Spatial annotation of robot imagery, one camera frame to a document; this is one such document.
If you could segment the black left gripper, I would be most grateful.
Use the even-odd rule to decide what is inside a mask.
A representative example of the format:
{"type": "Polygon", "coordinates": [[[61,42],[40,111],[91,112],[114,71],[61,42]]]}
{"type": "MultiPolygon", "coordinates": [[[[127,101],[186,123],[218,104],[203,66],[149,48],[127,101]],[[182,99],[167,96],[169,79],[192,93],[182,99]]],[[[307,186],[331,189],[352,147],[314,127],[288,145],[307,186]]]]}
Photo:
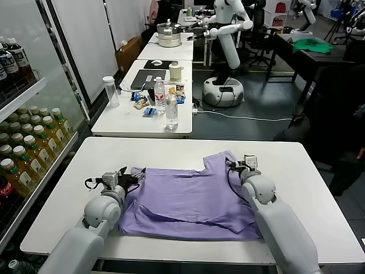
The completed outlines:
{"type": "Polygon", "coordinates": [[[122,188],[130,188],[131,186],[137,186],[139,183],[143,183],[146,177],[146,168],[132,169],[131,174],[124,174],[127,170],[127,166],[119,170],[118,185],[122,188]]]}

